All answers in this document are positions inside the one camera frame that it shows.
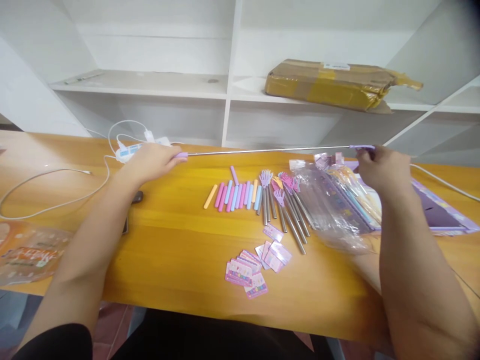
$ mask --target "black shirt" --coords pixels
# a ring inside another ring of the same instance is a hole
[[[112,359],[332,359],[326,345],[324,341],[318,351],[314,345],[314,353],[291,331],[149,309]],[[92,356],[90,332],[84,325],[70,323],[38,335],[12,360]]]

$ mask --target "forearm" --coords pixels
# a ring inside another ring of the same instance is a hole
[[[409,188],[380,199],[381,291],[398,358],[468,359],[479,335],[475,316],[420,198]]]
[[[121,170],[113,177],[73,236],[54,281],[105,275],[138,188]]]

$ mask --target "purple handle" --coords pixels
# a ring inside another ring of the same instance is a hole
[[[373,145],[350,145],[350,149],[367,149],[367,150],[375,150],[375,146]]]

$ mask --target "white shelf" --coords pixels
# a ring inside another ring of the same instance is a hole
[[[79,78],[86,79],[70,83]],[[51,83],[50,87],[71,92],[226,99],[227,75],[95,70]]]
[[[265,77],[235,77],[231,99],[259,103],[312,104],[307,101],[267,95],[264,92],[265,80]],[[428,111],[433,108],[433,105],[426,104],[414,97],[404,95],[399,89],[395,88],[390,90],[385,97],[385,101],[392,110]]]
[[[438,112],[480,114],[480,86],[471,86],[452,98],[445,105],[439,106]]]

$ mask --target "orange table surface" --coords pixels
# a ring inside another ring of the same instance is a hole
[[[61,171],[41,176],[17,189],[2,214],[32,214],[88,194],[105,179],[103,155],[111,155],[105,139],[0,131],[0,194],[38,172],[54,168],[89,170],[93,176]],[[211,146],[183,145],[184,151],[220,151]],[[119,243],[105,280],[106,301],[163,309],[218,319],[360,341],[380,346],[388,336],[381,297],[351,268],[347,257],[314,235],[301,255],[290,232],[282,243],[291,251],[280,273],[263,271],[269,292],[249,300],[242,287],[225,281],[227,261],[243,249],[269,238],[253,210],[218,212],[204,202],[213,184],[232,178],[252,181],[262,169],[288,171],[289,159],[311,155],[266,152],[189,158],[167,176],[144,185],[144,199],[132,205],[129,233]],[[121,164],[109,159],[115,172]],[[480,169],[423,165],[455,186],[480,196]],[[476,223],[480,204],[445,187],[417,169],[413,177]],[[35,216],[27,221],[74,232],[98,194]],[[280,220],[272,220],[280,228]],[[457,273],[480,319],[480,232],[439,237],[438,243]],[[50,279],[3,289],[43,295]]]

